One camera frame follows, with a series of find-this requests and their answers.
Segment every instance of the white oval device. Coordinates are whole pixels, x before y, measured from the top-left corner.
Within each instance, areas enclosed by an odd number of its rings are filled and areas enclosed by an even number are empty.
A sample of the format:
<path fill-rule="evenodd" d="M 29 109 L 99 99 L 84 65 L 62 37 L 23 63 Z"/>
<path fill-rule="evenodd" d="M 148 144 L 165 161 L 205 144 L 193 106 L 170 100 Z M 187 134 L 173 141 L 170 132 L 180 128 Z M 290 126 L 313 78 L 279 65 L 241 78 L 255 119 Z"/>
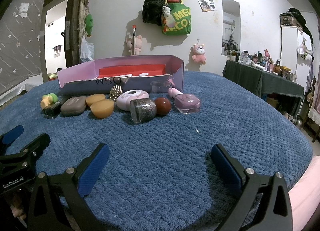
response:
<path fill-rule="evenodd" d="M 133 89 L 120 95 L 117 99 L 118 108 L 130 111 L 130 101 L 133 99 L 148 99 L 149 94 L 143 90 Z"/>

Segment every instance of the metal screw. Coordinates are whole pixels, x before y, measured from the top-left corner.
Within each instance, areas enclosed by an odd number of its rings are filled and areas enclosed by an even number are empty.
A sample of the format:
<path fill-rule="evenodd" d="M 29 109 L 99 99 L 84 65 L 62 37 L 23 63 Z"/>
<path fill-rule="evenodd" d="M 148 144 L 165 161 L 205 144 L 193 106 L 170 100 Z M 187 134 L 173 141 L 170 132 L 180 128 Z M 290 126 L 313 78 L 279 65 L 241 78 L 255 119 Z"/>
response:
<path fill-rule="evenodd" d="M 44 172 L 40 172 L 39 174 L 38 174 L 38 177 L 39 178 L 43 178 L 45 176 L 45 173 Z"/>
<path fill-rule="evenodd" d="M 249 174 L 254 174 L 254 169 L 252 168 L 247 168 L 245 171 Z"/>
<path fill-rule="evenodd" d="M 72 174 L 74 171 L 75 171 L 75 169 L 74 169 L 73 167 L 69 167 L 69 168 L 66 170 L 66 173 Z"/>
<path fill-rule="evenodd" d="M 283 177 L 283 174 L 282 174 L 281 172 L 276 172 L 276 176 L 277 176 L 278 178 L 282 178 L 282 177 Z"/>

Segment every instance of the red paper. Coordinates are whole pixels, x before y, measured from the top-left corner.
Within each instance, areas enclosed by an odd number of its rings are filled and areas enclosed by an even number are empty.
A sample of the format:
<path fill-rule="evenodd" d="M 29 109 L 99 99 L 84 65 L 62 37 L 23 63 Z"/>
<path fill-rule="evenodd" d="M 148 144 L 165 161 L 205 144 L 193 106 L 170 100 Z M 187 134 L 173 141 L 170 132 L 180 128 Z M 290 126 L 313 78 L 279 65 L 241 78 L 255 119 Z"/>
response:
<path fill-rule="evenodd" d="M 140 64 L 140 65 L 124 65 L 112 66 L 99 69 L 99 77 L 115 77 L 120 75 L 132 74 L 132 76 L 139 76 L 139 74 L 148 73 L 147 76 L 158 76 L 167 74 L 165 72 L 165 64 Z"/>

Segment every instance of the mirror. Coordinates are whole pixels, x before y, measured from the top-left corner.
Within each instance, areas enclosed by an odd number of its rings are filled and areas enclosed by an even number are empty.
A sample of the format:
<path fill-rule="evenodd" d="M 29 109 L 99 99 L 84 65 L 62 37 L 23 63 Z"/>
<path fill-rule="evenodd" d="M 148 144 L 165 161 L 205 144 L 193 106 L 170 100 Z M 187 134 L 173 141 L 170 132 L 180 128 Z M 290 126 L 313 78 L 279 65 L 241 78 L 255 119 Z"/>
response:
<path fill-rule="evenodd" d="M 223 31 L 222 55 L 236 56 L 241 37 L 240 4 L 234 0 L 222 0 Z"/>

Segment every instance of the yellow toy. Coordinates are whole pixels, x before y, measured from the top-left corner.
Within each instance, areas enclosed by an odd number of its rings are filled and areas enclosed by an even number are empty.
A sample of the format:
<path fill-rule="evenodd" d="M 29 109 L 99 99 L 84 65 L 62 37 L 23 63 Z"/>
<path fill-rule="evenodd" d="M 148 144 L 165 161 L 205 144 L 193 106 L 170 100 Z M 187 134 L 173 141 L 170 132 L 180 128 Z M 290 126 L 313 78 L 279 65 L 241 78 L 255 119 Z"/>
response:
<path fill-rule="evenodd" d="M 42 109 L 44 109 L 46 106 L 56 103 L 57 101 L 58 101 L 58 97 L 54 93 L 43 95 L 42 101 L 40 102 L 40 106 Z"/>

